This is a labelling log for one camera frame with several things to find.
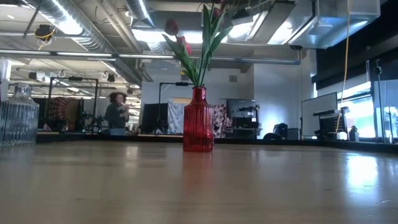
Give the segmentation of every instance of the woman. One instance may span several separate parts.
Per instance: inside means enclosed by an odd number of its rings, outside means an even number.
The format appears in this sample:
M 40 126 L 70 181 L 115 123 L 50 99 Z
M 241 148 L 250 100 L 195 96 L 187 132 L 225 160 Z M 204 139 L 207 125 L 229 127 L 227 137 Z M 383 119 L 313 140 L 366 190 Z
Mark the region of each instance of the woman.
M 129 107 L 125 105 L 127 95 L 124 93 L 111 93 L 111 104 L 106 109 L 105 120 L 108 121 L 111 135 L 124 135 L 126 122 L 129 121 Z

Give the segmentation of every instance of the dark jacket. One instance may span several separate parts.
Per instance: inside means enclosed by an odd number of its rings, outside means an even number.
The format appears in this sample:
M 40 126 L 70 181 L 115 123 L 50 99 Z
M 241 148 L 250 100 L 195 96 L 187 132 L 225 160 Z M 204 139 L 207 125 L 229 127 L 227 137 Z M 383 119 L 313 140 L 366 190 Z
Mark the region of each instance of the dark jacket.
M 121 110 L 117 103 L 111 103 L 106 109 L 105 120 L 108 121 L 109 128 L 125 128 L 126 120 L 120 117 L 121 113 L 126 111 Z

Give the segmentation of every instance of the wooden table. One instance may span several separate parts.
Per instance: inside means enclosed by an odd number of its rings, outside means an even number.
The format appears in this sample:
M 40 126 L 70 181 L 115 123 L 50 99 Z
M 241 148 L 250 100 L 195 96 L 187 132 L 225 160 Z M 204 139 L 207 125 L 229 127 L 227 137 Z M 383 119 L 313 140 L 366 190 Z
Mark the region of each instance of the wooden table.
M 398 157 L 65 142 L 0 150 L 0 223 L 398 223 Z

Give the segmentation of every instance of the patterned fabric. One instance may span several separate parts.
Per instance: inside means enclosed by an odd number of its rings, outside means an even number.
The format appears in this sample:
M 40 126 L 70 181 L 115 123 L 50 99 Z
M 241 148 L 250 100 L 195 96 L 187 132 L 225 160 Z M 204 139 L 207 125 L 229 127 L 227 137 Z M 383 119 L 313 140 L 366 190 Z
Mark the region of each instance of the patterned fabric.
M 167 122 L 169 124 L 169 134 L 182 134 L 184 125 L 184 106 L 185 103 L 172 103 L 169 101 L 169 111 Z
M 215 105 L 214 107 L 214 125 L 219 127 L 217 131 L 214 130 L 215 138 L 225 138 L 224 128 L 226 124 L 226 104 Z

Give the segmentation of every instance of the whiteboard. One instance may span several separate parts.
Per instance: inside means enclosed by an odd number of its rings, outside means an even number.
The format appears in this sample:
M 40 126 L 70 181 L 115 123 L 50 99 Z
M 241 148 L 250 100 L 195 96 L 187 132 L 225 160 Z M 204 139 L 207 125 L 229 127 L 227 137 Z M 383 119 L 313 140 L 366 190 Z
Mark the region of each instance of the whiteboard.
M 301 102 L 303 136 L 315 136 L 314 131 L 319 130 L 319 117 L 314 113 L 337 110 L 337 93 L 330 93 Z

